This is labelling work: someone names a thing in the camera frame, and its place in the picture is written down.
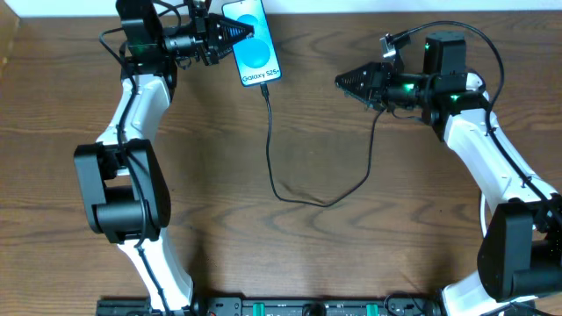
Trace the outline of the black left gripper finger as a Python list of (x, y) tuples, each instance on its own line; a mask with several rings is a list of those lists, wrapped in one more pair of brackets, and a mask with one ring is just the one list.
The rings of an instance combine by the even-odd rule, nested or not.
[(217, 31), (214, 34), (213, 60), (220, 61), (233, 52), (234, 45), (254, 37), (253, 32), (232, 33), (230, 31)]
[(240, 21), (226, 18), (219, 14), (211, 13), (209, 16), (211, 25), (223, 35), (253, 35), (254, 27)]

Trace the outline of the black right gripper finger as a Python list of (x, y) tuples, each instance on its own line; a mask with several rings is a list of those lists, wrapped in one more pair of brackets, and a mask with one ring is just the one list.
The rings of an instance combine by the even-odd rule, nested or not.
[(379, 102), (371, 99), (369, 92), (362, 92), (355, 88), (350, 88), (342, 84), (338, 84), (337, 88), (343, 93), (345, 97), (351, 97), (356, 99), (362, 104), (365, 104), (368, 108), (379, 108)]
[(380, 72), (381, 62), (369, 62), (335, 78), (335, 84), (343, 88), (370, 87), (377, 73)]

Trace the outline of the blue Galaxy smartphone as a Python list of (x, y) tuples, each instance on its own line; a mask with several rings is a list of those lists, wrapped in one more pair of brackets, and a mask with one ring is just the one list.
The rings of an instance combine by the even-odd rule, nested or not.
[(234, 45), (241, 85), (249, 87), (280, 79), (282, 71), (270, 34), (262, 0), (236, 1), (222, 6), (222, 13), (254, 28), (254, 35)]

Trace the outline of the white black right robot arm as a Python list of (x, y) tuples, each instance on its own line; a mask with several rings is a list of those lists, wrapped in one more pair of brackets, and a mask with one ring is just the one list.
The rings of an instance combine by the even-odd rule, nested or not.
[(466, 66), (462, 32), (427, 36), (422, 71), (409, 74), (400, 49), (407, 32), (386, 35), (381, 62), (335, 78), (345, 94), (379, 111), (421, 110), (430, 126), (465, 164), (491, 218), (476, 270), (445, 286), (444, 315), (499, 314), (561, 290), (561, 196), (519, 155), (501, 130), (482, 78)]

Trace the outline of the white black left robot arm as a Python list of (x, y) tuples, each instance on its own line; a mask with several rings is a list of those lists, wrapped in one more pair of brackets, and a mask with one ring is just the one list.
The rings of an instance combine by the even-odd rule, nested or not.
[(171, 198), (153, 143), (177, 86), (195, 61), (217, 64), (255, 34), (252, 25), (187, 1), (173, 26), (161, 18), (178, 7), (163, 1), (118, 0), (125, 41), (113, 52), (122, 96), (104, 132), (80, 145), (74, 164), (90, 229), (123, 251), (148, 289), (146, 298), (103, 298), (99, 315), (207, 315), (169, 238)]

